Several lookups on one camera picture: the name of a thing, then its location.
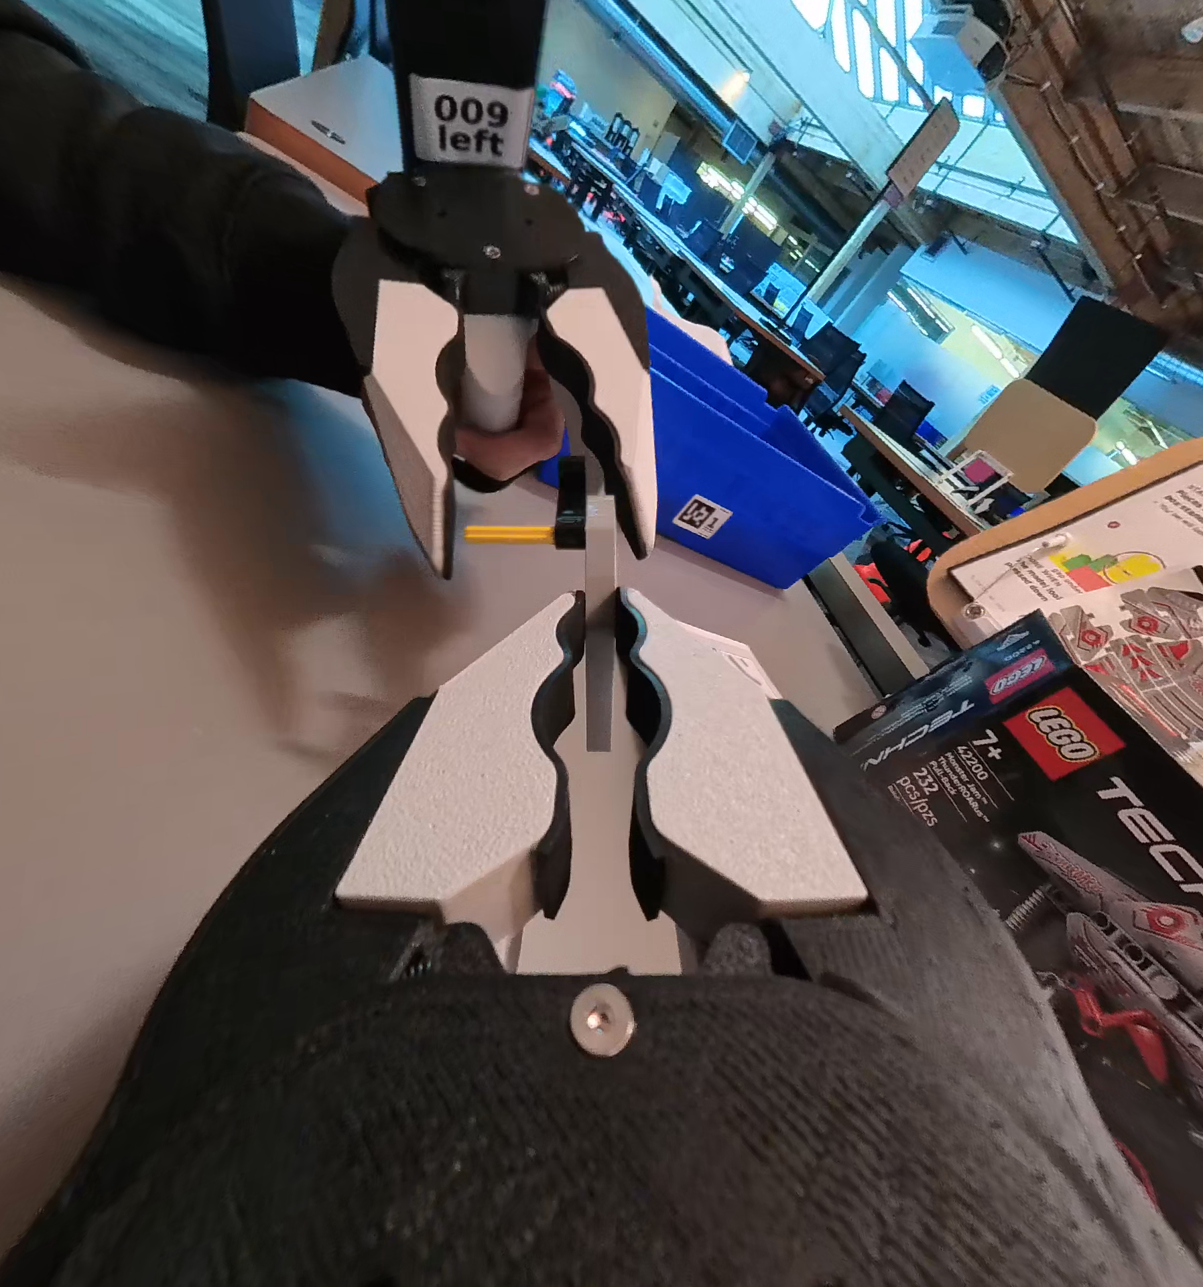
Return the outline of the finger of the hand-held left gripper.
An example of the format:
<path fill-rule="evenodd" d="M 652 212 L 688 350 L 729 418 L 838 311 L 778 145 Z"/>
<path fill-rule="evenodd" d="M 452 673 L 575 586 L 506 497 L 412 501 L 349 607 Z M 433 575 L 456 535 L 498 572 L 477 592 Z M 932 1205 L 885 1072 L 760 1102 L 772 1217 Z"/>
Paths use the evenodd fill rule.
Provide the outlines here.
<path fill-rule="evenodd" d="M 452 576 L 451 398 L 439 363 L 457 340 L 457 308 L 427 284 L 382 279 L 365 399 L 400 503 L 432 570 Z"/>
<path fill-rule="evenodd" d="M 544 312 L 540 353 L 575 399 L 617 520 L 640 560 L 657 540 L 658 465 L 646 307 L 630 288 L 571 287 Z"/>

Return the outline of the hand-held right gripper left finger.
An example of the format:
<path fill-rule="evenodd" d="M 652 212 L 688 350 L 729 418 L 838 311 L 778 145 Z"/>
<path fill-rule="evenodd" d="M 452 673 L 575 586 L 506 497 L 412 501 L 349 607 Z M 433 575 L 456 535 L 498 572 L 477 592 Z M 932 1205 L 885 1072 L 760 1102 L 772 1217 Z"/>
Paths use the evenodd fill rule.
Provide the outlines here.
<path fill-rule="evenodd" d="M 548 603 L 431 700 L 341 878 L 341 905 L 477 925 L 516 972 L 526 926 L 571 879 L 578 592 Z"/>

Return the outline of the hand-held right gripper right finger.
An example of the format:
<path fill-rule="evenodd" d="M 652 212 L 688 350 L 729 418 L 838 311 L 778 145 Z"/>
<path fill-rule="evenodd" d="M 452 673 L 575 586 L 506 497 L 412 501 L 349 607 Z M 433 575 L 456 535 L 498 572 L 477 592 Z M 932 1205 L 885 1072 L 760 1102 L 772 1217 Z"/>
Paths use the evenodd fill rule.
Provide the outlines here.
<path fill-rule="evenodd" d="M 701 631 L 642 590 L 617 595 L 615 741 L 629 786 L 615 965 L 626 971 L 694 971 L 731 925 L 867 905 L 782 720 L 802 712 L 768 700 Z"/>

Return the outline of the grey bent toy beam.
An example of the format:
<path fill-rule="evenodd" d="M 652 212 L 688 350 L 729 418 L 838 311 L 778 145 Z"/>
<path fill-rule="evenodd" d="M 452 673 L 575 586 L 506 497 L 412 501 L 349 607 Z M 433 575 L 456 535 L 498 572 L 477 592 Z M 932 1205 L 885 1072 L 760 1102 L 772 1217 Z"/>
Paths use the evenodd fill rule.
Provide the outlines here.
<path fill-rule="evenodd" d="M 613 743 L 617 666 L 618 523 L 614 497 L 599 492 L 587 500 L 585 547 L 585 736 L 593 753 Z"/>

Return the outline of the person's left forearm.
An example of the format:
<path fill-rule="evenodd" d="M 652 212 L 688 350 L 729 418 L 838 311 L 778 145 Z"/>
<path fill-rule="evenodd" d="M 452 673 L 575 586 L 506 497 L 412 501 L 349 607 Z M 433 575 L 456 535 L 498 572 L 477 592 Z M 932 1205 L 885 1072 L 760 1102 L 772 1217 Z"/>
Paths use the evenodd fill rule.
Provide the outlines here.
<path fill-rule="evenodd" d="M 0 1 L 0 273 L 153 343 L 356 395 L 333 294 L 353 217 L 220 126 L 143 104 Z"/>

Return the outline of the grey desk with dark edge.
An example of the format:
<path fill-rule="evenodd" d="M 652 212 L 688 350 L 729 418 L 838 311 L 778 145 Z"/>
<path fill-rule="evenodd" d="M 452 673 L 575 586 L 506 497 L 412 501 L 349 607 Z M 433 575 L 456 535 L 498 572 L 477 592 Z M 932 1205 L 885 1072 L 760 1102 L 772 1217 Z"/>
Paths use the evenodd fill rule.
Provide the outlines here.
<path fill-rule="evenodd" d="M 806 576 L 814 598 L 874 689 L 891 696 L 926 677 L 930 668 L 843 552 Z"/>

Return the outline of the long wooden desk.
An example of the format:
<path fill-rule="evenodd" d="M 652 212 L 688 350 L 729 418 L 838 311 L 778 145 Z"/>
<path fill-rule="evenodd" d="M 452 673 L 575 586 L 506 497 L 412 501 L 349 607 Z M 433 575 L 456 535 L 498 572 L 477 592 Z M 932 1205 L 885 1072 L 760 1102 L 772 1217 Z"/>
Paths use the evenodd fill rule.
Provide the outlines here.
<path fill-rule="evenodd" d="M 909 481 L 909 485 L 917 495 L 926 497 L 938 512 L 946 516 L 950 527 L 964 532 L 966 538 L 973 538 L 981 532 L 988 532 L 995 523 L 974 512 L 972 507 L 958 495 L 941 485 L 940 472 L 929 466 L 922 458 L 901 446 L 890 434 L 875 426 L 866 417 L 850 407 L 838 409 L 840 420 L 851 426 L 855 433 L 865 440 L 879 457 L 893 465 L 893 468 Z"/>

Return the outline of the white instruction booklet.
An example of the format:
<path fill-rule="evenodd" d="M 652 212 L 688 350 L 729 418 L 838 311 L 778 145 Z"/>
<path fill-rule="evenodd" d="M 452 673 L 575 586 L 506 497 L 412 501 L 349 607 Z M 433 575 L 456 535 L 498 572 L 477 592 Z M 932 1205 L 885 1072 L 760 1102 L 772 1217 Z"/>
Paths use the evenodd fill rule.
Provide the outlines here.
<path fill-rule="evenodd" d="M 701 630 L 701 635 L 707 638 L 711 646 L 719 651 L 728 664 L 749 678 L 768 700 L 782 700 L 779 688 L 771 681 L 769 674 L 748 645 L 725 635 L 717 635 L 713 631 Z"/>

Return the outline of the blue plastic bin with label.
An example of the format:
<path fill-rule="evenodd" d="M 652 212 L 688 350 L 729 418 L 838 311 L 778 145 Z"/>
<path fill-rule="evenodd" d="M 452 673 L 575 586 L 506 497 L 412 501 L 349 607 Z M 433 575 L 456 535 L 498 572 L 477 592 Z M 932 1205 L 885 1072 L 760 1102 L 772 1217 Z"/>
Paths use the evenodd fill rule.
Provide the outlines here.
<path fill-rule="evenodd" d="M 878 523 L 794 410 L 652 377 L 660 536 L 784 590 Z"/>

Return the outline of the white table with wooden edge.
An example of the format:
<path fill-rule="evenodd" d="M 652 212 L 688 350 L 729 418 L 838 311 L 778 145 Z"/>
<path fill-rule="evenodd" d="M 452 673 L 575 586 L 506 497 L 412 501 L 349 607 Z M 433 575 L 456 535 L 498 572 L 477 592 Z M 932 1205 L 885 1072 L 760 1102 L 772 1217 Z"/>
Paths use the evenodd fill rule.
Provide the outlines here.
<path fill-rule="evenodd" d="M 345 205 L 405 169 L 394 74 L 369 55 L 256 90 L 244 134 Z"/>

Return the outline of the black red office chair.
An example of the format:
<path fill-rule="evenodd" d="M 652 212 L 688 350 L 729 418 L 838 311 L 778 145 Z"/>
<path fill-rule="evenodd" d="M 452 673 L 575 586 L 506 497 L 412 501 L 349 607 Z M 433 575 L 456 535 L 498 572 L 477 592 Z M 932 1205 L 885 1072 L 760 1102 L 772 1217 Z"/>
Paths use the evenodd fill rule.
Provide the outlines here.
<path fill-rule="evenodd" d="M 883 529 L 867 539 L 853 564 L 881 605 L 924 645 L 946 638 L 929 599 L 932 563 L 932 547 L 922 539 L 903 542 L 898 532 Z"/>

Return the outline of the black toy set box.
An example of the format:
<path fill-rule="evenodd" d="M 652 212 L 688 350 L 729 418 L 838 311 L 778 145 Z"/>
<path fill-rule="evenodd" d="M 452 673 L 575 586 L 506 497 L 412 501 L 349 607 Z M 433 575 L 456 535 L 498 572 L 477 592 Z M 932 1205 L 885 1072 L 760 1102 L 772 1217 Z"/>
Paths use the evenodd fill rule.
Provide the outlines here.
<path fill-rule="evenodd" d="M 995 908 L 1112 1138 L 1203 1267 L 1203 787 L 1039 613 L 835 743 Z"/>

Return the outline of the hanging sign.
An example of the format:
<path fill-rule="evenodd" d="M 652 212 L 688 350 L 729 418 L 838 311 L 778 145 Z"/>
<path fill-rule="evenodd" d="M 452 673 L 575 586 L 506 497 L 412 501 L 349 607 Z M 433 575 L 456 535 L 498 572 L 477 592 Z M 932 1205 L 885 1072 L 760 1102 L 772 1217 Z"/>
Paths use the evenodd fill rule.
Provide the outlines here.
<path fill-rule="evenodd" d="M 961 117 L 952 99 L 938 100 L 886 170 L 886 193 L 893 206 L 913 196 L 921 180 L 958 137 Z"/>

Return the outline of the grey red sticker sheet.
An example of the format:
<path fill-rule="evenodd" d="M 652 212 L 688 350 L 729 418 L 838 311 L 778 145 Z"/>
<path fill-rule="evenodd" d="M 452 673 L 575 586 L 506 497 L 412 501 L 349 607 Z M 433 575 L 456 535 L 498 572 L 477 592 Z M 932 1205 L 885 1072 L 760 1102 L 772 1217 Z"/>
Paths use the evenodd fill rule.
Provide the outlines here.
<path fill-rule="evenodd" d="M 1203 566 L 1080 592 L 1047 619 L 1076 666 L 1203 775 Z"/>

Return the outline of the black panel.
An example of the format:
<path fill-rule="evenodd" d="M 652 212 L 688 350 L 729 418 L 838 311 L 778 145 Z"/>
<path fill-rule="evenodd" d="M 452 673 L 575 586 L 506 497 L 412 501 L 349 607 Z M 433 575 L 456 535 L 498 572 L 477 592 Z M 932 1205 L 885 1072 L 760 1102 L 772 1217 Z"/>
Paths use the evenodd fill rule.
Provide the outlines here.
<path fill-rule="evenodd" d="M 1024 378 L 1098 421 L 1169 342 L 1165 327 L 1082 296 Z"/>

